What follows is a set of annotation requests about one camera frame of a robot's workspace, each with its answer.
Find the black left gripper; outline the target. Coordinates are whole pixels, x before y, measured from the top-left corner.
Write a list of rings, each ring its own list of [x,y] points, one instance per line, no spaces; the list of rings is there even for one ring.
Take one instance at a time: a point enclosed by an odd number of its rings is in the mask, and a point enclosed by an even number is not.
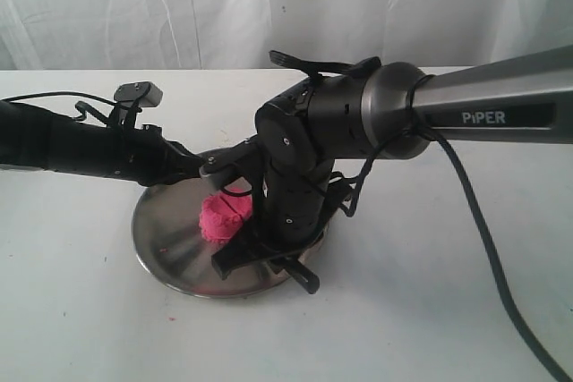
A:
[[[89,149],[89,175],[138,183],[172,185],[199,178],[204,159],[178,141],[165,140],[162,129],[108,129]]]

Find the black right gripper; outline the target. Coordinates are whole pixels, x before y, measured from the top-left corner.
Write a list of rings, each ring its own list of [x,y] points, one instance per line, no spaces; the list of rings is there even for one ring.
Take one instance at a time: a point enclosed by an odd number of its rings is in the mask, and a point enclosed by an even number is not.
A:
[[[274,273],[288,268],[296,273],[311,272],[309,262],[319,252],[319,247],[276,259],[273,258],[278,251],[273,248],[302,248],[317,241],[333,167],[332,162],[320,162],[306,174],[299,174],[279,162],[268,162],[264,175],[267,186],[264,201],[266,243],[254,233],[241,230],[211,256],[211,265],[217,275],[226,280],[239,268],[267,260]]]

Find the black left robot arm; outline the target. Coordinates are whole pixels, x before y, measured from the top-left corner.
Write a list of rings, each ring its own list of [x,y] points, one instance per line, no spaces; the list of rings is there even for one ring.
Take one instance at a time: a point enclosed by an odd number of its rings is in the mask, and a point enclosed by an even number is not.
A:
[[[136,182],[150,187],[200,176],[205,160],[157,126],[100,127],[27,104],[1,103],[1,167]]]

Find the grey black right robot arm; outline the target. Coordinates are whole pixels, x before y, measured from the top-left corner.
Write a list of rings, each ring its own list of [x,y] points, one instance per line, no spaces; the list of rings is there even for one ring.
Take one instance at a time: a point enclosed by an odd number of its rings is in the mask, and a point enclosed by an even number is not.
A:
[[[338,159],[360,159],[369,171],[378,159],[417,157],[433,140],[572,141],[570,47],[442,75],[377,57],[269,56],[304,79],[257,110],[251,139],[204,169],[217,186],[227,169],[252,186],[252,217],[212,256],[221,277],[268,262],[305,285],[315,281],[300,256],[336,211],[355,212],[364,182],[335,173]]]

